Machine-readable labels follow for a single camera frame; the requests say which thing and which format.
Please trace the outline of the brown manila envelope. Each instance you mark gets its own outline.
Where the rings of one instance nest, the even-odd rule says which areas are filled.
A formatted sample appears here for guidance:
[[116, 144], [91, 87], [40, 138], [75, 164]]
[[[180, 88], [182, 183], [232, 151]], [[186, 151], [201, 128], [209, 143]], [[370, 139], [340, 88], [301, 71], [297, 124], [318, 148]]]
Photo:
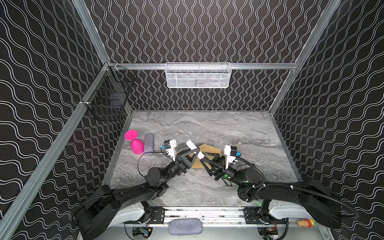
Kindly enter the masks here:
[[[220, 156], [222, 155], [222, 151], [220, 149], [218, 149], [216, 147], [212, 147], [212, 146], [207, 145], [207, 144], [200, 145], [199, 149], [201, 152], [203, 152], [205, 157], [209, 160], [212, 160], [214, 158], [214, 156], [212, 156], [210, 154], [219, 154]], [[192, 169], [203, 169], [203, 168], [204, 168], [204, 166], [200, 162], [200, 158], [197, 158], [196, 161], [194, 162], [193, 166], [192, 166]]]

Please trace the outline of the white glue stick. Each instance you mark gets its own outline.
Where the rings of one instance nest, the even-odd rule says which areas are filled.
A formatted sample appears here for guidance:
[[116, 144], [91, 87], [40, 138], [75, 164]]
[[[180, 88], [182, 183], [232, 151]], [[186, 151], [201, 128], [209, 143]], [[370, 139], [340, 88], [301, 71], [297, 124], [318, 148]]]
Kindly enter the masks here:
[[199, 150], [199, 153], [198, 153], [198, 158], [201, 160], [202, 158], [205, 157], [205, 155], [200, 151], [200, 149], [191, 141], [191, 140], [188, 140], [186, 142], [186, 145], [191, 149], [191, 150]]

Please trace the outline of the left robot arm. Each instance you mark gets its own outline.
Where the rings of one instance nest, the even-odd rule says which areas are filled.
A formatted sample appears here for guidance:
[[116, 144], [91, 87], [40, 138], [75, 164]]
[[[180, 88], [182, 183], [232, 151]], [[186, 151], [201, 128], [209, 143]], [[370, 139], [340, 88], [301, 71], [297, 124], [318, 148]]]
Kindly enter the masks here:
[[165, 168], [150, 168], [143, 184], [124, 189], [111, 189], [108, 185], [98, 188], [73, 213], [73, 222], [83, 239], [94, 240], [100, 236], [123, 208], [161, 197], [169, 188], [167, 182], [186, 173], [199, 153], [198, 148], [183, 150]]

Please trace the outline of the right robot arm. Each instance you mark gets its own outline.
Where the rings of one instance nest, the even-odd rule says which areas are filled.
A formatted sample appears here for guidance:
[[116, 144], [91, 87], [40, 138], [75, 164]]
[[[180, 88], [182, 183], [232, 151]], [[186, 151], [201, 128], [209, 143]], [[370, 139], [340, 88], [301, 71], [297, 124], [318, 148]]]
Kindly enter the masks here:
[[293, 204], [294, 217], [299, 208], [303, 208], [310, 218], [333, 229], [340, 228], [343, 221], [356, 220], [360, 216], [352, 205], [312, 179], [295, 183], [268, 182], [254, 164], [240, 156], [235, 157], [235, 162], [241, 162], [241, 169], [237, 164], [228, 163], [224, 156], [215, 156], [211, 160], [204, 157], [200, 162], [215, 180], [223, 179], [236, 185], [242, 201], [251, 203], [261, 200], [259, 216], [263, 222], [277, 218], [272, 208], [273, 201]]

